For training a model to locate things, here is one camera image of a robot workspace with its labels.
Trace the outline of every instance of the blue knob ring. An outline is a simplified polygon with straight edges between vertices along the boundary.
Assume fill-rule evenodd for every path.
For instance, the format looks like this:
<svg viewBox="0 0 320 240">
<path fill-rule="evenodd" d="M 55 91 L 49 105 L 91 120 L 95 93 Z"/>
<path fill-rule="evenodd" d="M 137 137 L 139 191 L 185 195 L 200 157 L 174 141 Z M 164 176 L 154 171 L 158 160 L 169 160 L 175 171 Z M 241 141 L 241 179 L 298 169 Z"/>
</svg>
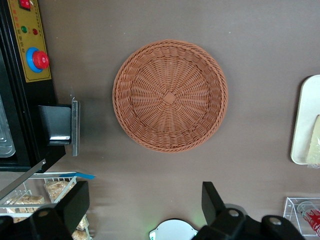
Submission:
<svg viewBox="0 0 320 240">
<path fill-rule="evenodd" d="M 34 71 L 35 73 L 41 73 L 43 70 L 39 69 L 36 67 L 36 65 L 34 64 L 34 61 L 32 60 L 32 56 L 34 54 L 34 52 L 39 51 L 38 48 L 36 47 L 30 47 L 27 51 L 26 51 L 26 62 L 28 63 L 29 68 Z"/>
</svg>

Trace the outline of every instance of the basket center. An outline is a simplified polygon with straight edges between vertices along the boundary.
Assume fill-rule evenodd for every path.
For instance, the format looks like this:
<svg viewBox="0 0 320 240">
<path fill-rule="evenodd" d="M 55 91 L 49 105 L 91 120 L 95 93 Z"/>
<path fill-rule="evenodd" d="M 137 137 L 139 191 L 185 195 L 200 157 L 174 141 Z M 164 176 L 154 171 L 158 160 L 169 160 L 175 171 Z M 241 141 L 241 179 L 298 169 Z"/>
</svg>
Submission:
<svg viewBox="0 0 320 240">
<path fill-rule="evenodd" d="M 163 98 L 163 101 L 165 101 L 167 104 L 173 104 L 175 100 L 176 96 L 170 91 L 168 91 Z"/>
</svg>

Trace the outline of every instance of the green indicator light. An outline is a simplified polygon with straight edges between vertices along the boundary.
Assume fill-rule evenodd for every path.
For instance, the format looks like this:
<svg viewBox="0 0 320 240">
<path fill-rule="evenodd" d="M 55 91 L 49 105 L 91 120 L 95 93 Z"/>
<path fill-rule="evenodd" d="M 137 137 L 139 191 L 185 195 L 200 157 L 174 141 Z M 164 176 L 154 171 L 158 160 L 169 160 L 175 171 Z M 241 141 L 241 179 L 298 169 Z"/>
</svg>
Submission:
<svg viewBox="0 0 320 240">
<path fill-rule="evenodd" d="M 21 27 L 22 32 L 26 33 L 28 31 L 28 29 L 25 26 Z"/>
</svg>

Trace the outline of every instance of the wicker basket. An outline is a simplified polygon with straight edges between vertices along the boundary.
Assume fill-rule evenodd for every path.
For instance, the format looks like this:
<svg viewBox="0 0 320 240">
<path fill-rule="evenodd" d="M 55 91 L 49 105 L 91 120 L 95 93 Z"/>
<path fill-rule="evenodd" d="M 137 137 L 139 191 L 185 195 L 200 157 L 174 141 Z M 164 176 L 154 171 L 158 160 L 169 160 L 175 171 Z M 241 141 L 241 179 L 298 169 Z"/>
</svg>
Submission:
<svg viewBox="0 0 320 240">
<path fill-rule="evenodd" d="M 190 150 L 219 128 L 228 88 L 218 63 L 202 48 L 162 40 L 134 52 L 113 86 L 113 107 L 124 131 L 160 152 Z"/>
</svg>

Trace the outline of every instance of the red packaging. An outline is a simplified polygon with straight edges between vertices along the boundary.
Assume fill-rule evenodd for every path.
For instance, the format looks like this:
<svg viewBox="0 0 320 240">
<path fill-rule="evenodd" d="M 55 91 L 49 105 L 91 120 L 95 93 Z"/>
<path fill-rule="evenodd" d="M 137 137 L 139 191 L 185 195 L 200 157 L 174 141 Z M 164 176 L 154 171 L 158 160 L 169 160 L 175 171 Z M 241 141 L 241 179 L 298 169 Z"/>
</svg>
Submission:
<svg viewBox="0 0 320 240">
<path fill-rule="evenodd" d="M 301 202 L 297 210 L 320 237 L 320 210 L 311 202 Z"/>
</svg>

